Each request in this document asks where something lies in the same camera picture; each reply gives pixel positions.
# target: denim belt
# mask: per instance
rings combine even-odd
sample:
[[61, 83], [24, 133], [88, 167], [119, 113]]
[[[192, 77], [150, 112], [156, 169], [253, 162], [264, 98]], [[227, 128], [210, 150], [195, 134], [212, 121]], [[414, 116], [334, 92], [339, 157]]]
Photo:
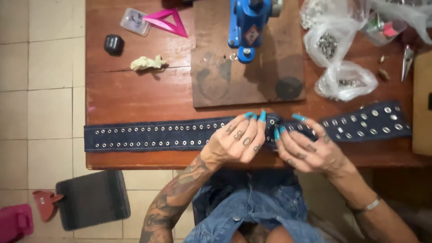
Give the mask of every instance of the denim belt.
[[[85, 152], [201, 150], [211, 135], [235, 116], [183, 121], [145, 121], [121, 124], [84, 126]], [[410, 137], [397, 102], [381, 102], [344, 115], [319, 121], [336, 142], [361, 142]], [[297, 130], [311, 140], [315, 131], [297, 120], [284, 119], [275, 113], [267, 114], [264, 145], [276, 148], [273, 129], [283, 125]]]

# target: pink triangle ruler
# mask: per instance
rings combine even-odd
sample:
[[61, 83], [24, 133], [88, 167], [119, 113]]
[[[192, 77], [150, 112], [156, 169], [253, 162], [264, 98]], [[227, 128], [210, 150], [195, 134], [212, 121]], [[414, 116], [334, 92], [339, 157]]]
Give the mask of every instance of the pink triangle ruler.
[[[176, 25], [163, 20], [164, 18], [172, 15]], [[162, 10], [157, 13], [152, 13], [143, 17], [143, 20], [156, 25], [160, 29], [174, 33], [179, 36], [187, 38], [186, 30], [184, 29], [183, 23], [181, 22], [180, 16], [178, 15], [177, 9]]]

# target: black object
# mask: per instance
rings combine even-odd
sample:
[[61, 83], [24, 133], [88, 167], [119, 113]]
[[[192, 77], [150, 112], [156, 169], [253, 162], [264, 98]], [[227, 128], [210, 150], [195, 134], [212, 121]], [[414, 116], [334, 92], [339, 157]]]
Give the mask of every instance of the black object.
[[120, 55], [123, 51], [124, 40], [119, 35], [107, 35], [104, 49], [110, 55]]
[[129, 200], [121, 171], [106, 170], [58, 182], [56, 193], [61, 224], [76, 230], [130, 216]]
[[[85, 152], [147, 152], [167, 150], [201, 150], [211, 135], [234, 116], [184, 120], [145, 121], [123, 124], [88, 125], [84, 127]], [[361, 142], [410, 137], [398, 102], [381, 102], [355, 112], [319, 121], [336, 142]], [[312, 140], [314, 132], [297, 120], [267, 114], [264, 145], [272, 149], [275, 125], [297, 130]]]

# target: wooden table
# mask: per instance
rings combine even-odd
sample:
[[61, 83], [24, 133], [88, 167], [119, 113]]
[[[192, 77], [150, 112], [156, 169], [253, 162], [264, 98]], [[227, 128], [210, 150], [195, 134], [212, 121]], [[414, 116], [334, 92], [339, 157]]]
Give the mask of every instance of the wooden table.
[[[87, 1], [87, 125], [208, 118], [238, 115], [247, 111], [259, 113], [261, 109], [267, 112], [277, 112], [286, 118], [292, 113], [299, 112], [307, 117], [320, 119], [342, 112], [350, 112], [374, 101], [386, 100], [399, 100], [402, 110], [407, 115], [407, 120], [412, 120], [412, 72], [405, 82], [400, 82], [402, 44], [392, 42], [382, 48], [377, 48], [361, 34], [357, 34], [345, 59], [368, 68], [373, 73], [376, 73], [379, 68], [384, 68], [391, 76], [390, 81], [380, 82], [378, 88], [371, 94], [348, 103], [335, 102], [318, 96], [314, 91], [314, 84], [323, 73], [323, 68], [318, 68], [303, 50], [307, 92], [305, 101], [194, 109], [190, 77], [191, 49], [195, 47], [194, 11], [193, 8], [184, 8], [180, 4], [179, 0], [162, 2], [160, 0]], [[156, 28], [152, 28], [145, 38], [128, 32], [119, 26], [120, 19], [127, 7], [145, 13], [178, 7], [189, 38]], [[112, 57], [104, 51], [103, 42], [107, 34], [118, 34], [125, 40], [124, 52], [120, 57]], [[169, 68], [165, 71], [137, 74], [130, 70], [130, 63], [136, 58], [140, 56], [153, 58], [158, 54], [161, 54], [169, 63]], [[387, 56], [387, 59], [384, 64], [379, 65], [378, 59], [383, 54]], [[341, 143], [340, 146], [357, 166], [419, 167], [432, 165], [432, 158], [412, 154], [410, 138]], [[197, 154], [198, 151], [86, 153], [86, 164], [89, 169], [181, 169], [187, 166]], [[261, 150], [248, 168], [283, 165], [275, 153]]]

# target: person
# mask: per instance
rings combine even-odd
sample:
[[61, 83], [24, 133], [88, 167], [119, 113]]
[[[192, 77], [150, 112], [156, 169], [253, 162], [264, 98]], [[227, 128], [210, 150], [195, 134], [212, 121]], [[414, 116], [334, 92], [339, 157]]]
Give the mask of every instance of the person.
[[172, 243], [172, 229], [192, 201], [195, 228], [184, 243], [316, 243], [322, 234], [308, 212], [293, 168], [319, 172], [356, 213], [375, 241], [417, 243], [402, 219], [365, 183], [356, 167], [312, 119], [293, 118], [315, 130], [313, 142], [297, 131], [274, 129], [287, 169], [223, 170], [225, 162], [249, 163], [264, 143], [266, 113], [248, 112], [218, 129], [190, 166], [156, 196], [144, 219], [140, 243]]

